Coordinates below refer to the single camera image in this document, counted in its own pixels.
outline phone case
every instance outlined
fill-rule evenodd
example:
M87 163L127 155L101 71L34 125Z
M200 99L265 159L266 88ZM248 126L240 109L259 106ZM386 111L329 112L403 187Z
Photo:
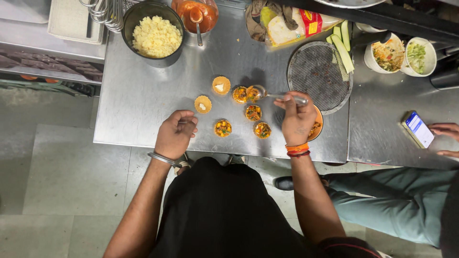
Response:
M406 116L403 118L402 126L408 131L408 133L411 135L411 137L413 137L413 139L416 141L416 143L419 145L419 147L421 147L421 149L425 149L425 147L422 145L421 141L414 135L414 133L410 130L410 128L408 127L408 125L405 122L409 118L411 113L413 113L413 112L416 112L416 111L415 110L408 111Z

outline man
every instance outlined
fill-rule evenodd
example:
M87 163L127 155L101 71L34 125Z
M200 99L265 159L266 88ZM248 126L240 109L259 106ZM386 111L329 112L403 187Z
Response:
M309 103L297 107L294 95ZM309 95L293 91L274 103L285 109L287 145L304 146L317 116ZM198 132L197 123L192 111L175 111L159 129L155 153L171 160L181 157ZM291 159L304 237L289 226L255 170L244 164L222 167L209 157L178 171L166 192L157 234L170 165L152 159L104 257L379 258L366 242L346 237L308 154L303 148Z
M429 128L459 142L459 125L435 123ZM438 155L459 158L459 151ZM444 258L459 257L458 170L392 168L361 173L327 174L324 185L341 219L435 246ZM276 179L276 187L293 190L291 178ZM351 196L358 192L374 196Z

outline shredded cabbage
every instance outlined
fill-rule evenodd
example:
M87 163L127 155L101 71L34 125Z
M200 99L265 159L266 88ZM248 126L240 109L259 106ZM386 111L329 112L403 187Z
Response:
M424 56L425 56L425 47L414 42L408 44L408 62L411 68L422 74L424 72Z

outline steel pot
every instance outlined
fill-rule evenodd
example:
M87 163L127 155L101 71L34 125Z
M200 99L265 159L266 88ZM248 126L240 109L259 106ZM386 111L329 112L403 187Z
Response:
M140 21L147 16L160 16L165 20L169 20L172 25L179 29L182 34L182 43L180 43L179 48L174 53L162 58L151 58L137 53L137 50L132 46L132 40L134 39L132 33L134 28L140 25ZM172 8L165 4L144 1L133 5L124 14L123 20L124 26L121 35L123 36L124 42L136 55L141 56L148 65L163 68L173 65L179 59L185 41L185 27L180 17Z

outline hand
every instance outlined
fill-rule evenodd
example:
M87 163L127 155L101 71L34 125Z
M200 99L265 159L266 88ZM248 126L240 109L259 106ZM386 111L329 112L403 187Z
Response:
M190 138L198 131L198 119L193 115L190 110L176 110L161 124L155 144L157 154L176 160L185 153Z
M447 135L459 142L459 125L456 123L433 123L428 127L437 135ZM437 154L459 158L459 151L439 151Z
M308 100L308 104L297 106L293 96L299 96ZM314 125L317 112L309 94L299 91L289 91L284 95L284 101L274 101L278 107L285 109L285 118L282 123L287 146L298 146L308 141L309 132Z

